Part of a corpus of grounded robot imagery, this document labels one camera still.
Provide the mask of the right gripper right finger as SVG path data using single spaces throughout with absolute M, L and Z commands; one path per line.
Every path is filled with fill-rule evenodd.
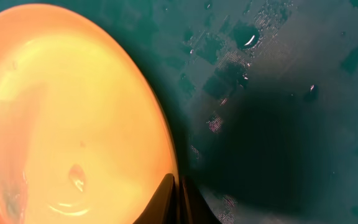
M 221 224 L 191 178 L 180 181 L 180 223 Z

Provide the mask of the yellow-green plate top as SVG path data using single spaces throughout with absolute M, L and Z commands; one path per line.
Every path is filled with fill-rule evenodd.
M 165 115 L 109 34 L 49 4 L 0 12 L 0 223 L 134 223 L 166 174 Z

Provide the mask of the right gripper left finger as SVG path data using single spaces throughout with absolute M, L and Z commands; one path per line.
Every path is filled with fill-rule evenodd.
M 166 174 L 134 224 L 175 224 L 176 222 L 175 178 L 173 174 Z

